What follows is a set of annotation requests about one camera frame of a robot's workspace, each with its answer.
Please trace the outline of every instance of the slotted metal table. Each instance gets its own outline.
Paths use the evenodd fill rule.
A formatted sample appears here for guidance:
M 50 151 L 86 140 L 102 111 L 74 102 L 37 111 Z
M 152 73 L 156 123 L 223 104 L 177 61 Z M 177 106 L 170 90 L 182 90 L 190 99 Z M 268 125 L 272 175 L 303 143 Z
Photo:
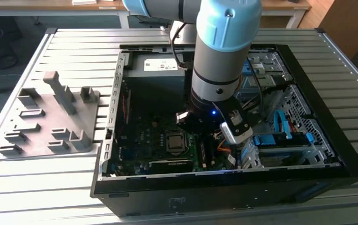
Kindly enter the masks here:
M 0 113 L 0 133 L 10 126 L 21 87 L 52 93 L 44 71 L 58 71 L 72 91 L 92 86 L 100 91 L 93 139 L 102 129 L 120 44 L 166 44 L 158 29 L 58 29 L 45 34 Z M 358 70 L 324 33 L 315 30 L 260 30 L 255 44 L 289 46 L 315 88 L 358 152 Z M 358 183 L 328 191 L 303 204 L 223 210 L 180 215 L 116 217 L 89 197 L 96 152 L 0 159 L 0 224 L 211 223 L 351 224 L 358 223 Z

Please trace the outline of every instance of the blue cable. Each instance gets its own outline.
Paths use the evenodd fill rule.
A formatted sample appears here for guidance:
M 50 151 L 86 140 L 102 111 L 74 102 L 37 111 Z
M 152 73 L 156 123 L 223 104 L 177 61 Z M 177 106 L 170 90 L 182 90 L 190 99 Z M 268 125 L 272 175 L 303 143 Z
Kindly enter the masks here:
M 292 135 L 289 133 L 289 125 L 288 125 L 288 121 L 285 119 L 285 115 L 284 112 L 281 110 L 276 110 L 275 114 L 273 114 L 273 129 L 275 132 L 280 132 L 280 127 L 279 127 L 279 120 L 281 122 L 281 132 L 285 133 L 287 139 L 292 138 Z

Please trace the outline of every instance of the sticker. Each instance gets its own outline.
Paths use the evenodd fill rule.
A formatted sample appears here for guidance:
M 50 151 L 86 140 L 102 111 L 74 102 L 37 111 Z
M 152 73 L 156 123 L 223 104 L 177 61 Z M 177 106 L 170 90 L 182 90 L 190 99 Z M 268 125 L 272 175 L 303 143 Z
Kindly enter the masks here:
M 235 165 L 236 160 L 235 160 L 235 158 L 231 156 L 231 154 L 228 155 L 228 161 L 229 161 L 229 163 L 232 163 L 232 165 Z
M 293 7 L 295 10 L 308 10 L 308 7 Z
M 98 7 L 98 9 L 116 9 L 116 7 L 106 7 L 106 6 L 102 6 L 102 7 Z
M 185 203 L 185 197 L 181 198 L 169 198 L 168 199 L 168 207 L 169 209 L 176 210 L 177 208 L 180 208 L 180 206 L 182 206 Z
M 174 59 L 145 59 L 144 71 L 168 71 L 177 70 Z

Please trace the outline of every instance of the wooden cabinet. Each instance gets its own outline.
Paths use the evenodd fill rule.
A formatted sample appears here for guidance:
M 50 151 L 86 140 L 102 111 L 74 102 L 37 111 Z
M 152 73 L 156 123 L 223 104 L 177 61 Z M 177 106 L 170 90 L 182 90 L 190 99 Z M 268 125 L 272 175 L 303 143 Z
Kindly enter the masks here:
M 299 28 L 323 28 L 348 58 L 358 52 L 358 0 L 308 0 Z

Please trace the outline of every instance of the red cable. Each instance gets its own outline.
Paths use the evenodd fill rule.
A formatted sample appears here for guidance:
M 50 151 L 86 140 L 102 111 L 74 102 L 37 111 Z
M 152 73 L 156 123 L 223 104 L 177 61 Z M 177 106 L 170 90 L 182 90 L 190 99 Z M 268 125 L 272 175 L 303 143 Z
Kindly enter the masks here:
M 121 124 L 121 128 L 120 128 L 120 131 L 118 131 L 118 137 L 121 135 L 125 120 L 126 120 L 126 113 L 125 113 L 125 108 L 124 108 L 124 96 L 122 95 L 121 95 L 121 106 L 122 106 L 122 124 Z

